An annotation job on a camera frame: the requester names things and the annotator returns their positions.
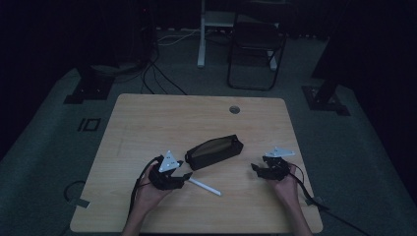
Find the hand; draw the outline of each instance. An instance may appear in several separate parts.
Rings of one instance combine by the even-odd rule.
[[[288,163],[290,166],[290,173],[295,173],[295,165]],[[287,175],[281,181],[267,180],[267,182],[273,187],[279,200],[285,204],[286,207],[298,205],[298,189],[297,181],[291,176]]]
[[[130,213],[125,227],[123,228],[122,236],[137,236],[141,231],[142,223],[147,214],[155,208],[165,196],[172,192],[172,190],[158,190],[149,179],[151,165],[144,174],[141,180],[139,189],[136,192],[135,202]]]
[[[165,196],[170,194],[172,190],[158,190],[149,179],[150,170],[153,168],[151,165],[144,174],[144,178],[141,180],[140,187],[136,192],[135,203],[133,210],[140,210],[148,213],[155,208]]]
[[[290,165],[290,173],[295,173],[295,165]],[[311,236],[313,235],[303,211],[301,210],[300,203],[298,202],[298,188],[297,180],[287,175],[281,181],[267,180],[267,182],[273,187],[279,200],[284,204],[287,210],[293,233],[295,236]]]

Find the white pen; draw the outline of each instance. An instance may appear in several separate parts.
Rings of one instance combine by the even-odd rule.
[[[216,189],[214,189],[214,188],[212,188],[212,187],[209,187],[209,186],[207,186],[207,185],[203,184],[203,183],[202,183],[202,182],[200,182],[200,181],[197,181],[197,180],[195,180],[195,179],[193,179],[193,178],[190,178],[190,179],[189,179],[189,181],[190,181],[191,183],[193,183],[193,184],[196,184],[196,185],[198,185],[198,186],[202,187],[202,188],[203,188],[203,189],[205,189],[205,190],[208,190],[208,191],[210,191],[210,192],[212,192],[212,193],[214,193],[214,194],[216,194],[216,195],[221,196],[221,193],[220,193],[218,190],[216,190]]]

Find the table top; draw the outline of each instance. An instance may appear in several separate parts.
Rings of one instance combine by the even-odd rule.
[[[233,114],[229,108],[238,106]],[[136,179],[154,157],[170,150],[184,160],[187,150],[208,140],[236,135],[239,155],[193,172],[193,178],[221,192],[215,195],[186,182],[145,219],[147,233],[279,233],[291,231],[272,188],[251,163],[275,147],[295,151],[284,157],[304,172],[313,196],[285,102],[280,98],[121,94],[115,104],[71,221],[75,232],[121,232]],[[188,173],[187,163],[174,173]],[[315,206],[299,201],[313,232],[323,229]]]

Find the tripod base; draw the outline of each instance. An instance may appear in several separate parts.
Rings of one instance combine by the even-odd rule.
[[[114,78],[112,77],[95,76],[93,82],[81,79],[73,94],[67,95],[64,104],[81,104],[84,100],[105,100],[113,82]]]
[[[340,116],[350,116],[347,107],[342,105],[334,93],[326,102],[320,101],[317,98],[320,88],[315,87],[301,87],[306,96],[307,103],[311,110],[335,111]]]

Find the white desk leg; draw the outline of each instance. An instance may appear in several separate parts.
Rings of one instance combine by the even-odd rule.
[[[270,57],[270,55],[272,55],[272,51],[268,51],[268,57]],[[269,62],[269,67],[272,71],[276,70],[276,61],[275,61],[275,57],[272,58],[272,60],[270,60]]]
[[[202,16],[201,16],[201,26],[200,26],[200,48],[199,48],[199,58],[197,61],[197,67],[203,68],[205,66],[206,59],[206,0],[202,0]]]

